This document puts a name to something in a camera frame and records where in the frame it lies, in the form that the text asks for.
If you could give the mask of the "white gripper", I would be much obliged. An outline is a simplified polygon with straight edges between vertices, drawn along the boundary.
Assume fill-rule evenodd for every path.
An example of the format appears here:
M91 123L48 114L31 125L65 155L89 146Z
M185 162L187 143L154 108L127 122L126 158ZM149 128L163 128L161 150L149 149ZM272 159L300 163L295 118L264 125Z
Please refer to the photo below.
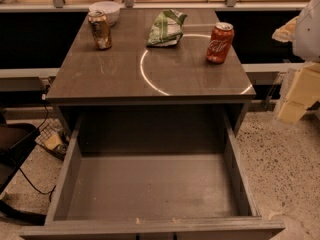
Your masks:
M299 70L289 70L282 84L276 119L295 124L320 101L320 64L313 63L320 62L320 0L311 0L298 17L276 29L272 38L283 43L293 41L293 53L312 61Z

